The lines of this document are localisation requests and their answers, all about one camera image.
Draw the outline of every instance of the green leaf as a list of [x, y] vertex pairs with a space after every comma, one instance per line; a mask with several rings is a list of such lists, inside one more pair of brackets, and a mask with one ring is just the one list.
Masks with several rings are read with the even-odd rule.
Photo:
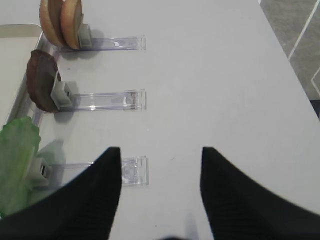
[[27, 206], [26, 176], [39, 149], [39, 128], [30, 117], [14, 119], [0, 131], [0, 213], [8, 216]]

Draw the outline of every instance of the plastic holder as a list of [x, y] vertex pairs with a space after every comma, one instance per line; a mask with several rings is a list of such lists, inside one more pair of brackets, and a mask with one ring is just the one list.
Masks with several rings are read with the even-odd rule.
[[62, 47], [60, 51], [114, 51], [114, 50], [146, 50], [146, 38], [142, 36], [95, 38], [91, 35], [89, 24], [79, 27], [78, 39], [80, 49]]
[[[51, 176], [47, 186], [36, 186], [34, 190], [56, 190], [87, 169], [93, 162], [74, 164], [52, 164]], [[123, 186], [146, 186], [149, 185], [149, 166], [146, 156], [130, 157], [121, 160], [122, 185]]]
[[72, 105], [60, 106], [60, 112], [95, 111], [95, 110], [145, 110], [146, 91], [129, 90], [110, 93], [73, 94]]

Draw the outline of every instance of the white line on floor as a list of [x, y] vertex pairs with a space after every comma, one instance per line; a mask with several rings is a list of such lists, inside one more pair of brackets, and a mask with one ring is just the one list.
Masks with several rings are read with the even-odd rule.
[[292, 50], [291, 50], [291, 52], [290, 52], [290, 54], [289, 54], [289, 56], [288, 56], [289, 61], [290, 61], [292, 55], [294, 54], [294, 52], [295, 52], [298, 44], [300, 43], [300, 40], [302, 39], [303, 35], [305, 34], [305, 31], [306, 31], [309, 23], [311, 22], [311, 19], [312, 19], [312, 17], [314, 16], [314, 14], [315, 14], [315, 12], [316, 12], [316, 10], [317, 10], [317, 7], [318, 7], [318, 5], [319, 5], [319, 3], [320, 3], [320, 0], [317, 0], [317, 1], [315, 2], [314, 7], [313, 7], [313, 9], [312, 9], [312, 12], [310, 13], [309, 18], [308, 18], [307, 21], [305, 22], [305, 25], [304, 25], [304, 27], [303, 27], [303, 29], [302, 29], [302, 31], [301, 31], [298, 39], [296, 40], [296, 42], [295, 42], [295, 44], [294, 44], [294, 46], [293, 46], [293, 48], [292, 48]]
[[316, 92], [320, 96], [320, 90], [319, 90], [319, 88], [317, 87], [317, 85], [315, 83], [315, 78], [316, 78], [316, 76], [318, 75], [319, 72], [320, 72], [320, 66], [319, 66], [318, 70], [315, 72], [315, 74], [313, 75], [313, 77], [311, 78], [310, 81], [312, 83], [312, 86], [315, 88]]

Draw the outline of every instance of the white table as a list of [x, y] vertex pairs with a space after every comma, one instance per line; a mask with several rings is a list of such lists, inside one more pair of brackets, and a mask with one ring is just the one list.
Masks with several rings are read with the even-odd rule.
[[[38, 23], [38, 7], [1, 0], [0, 24]], [[257, 0], [83, 0], [83, 12], [105, 37], [147, 42], [146, 52], [59, 62], [82, 93], [145, 88], [147, 111], [52, 117], [40, 133], [43, 145], [63, 139], [71, 162], [108, 146], [149, 158], [149, 186], [122, 190], [111, 240], [213, 238], [199, 188], [203, 146], [320, 214], [320, 123]]]

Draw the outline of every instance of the gray floor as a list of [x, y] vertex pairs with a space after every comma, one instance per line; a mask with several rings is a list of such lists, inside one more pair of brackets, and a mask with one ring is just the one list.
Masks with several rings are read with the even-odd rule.
[[320, 99], [320, 0], [261, 0], [261, 8], [310, 100]]

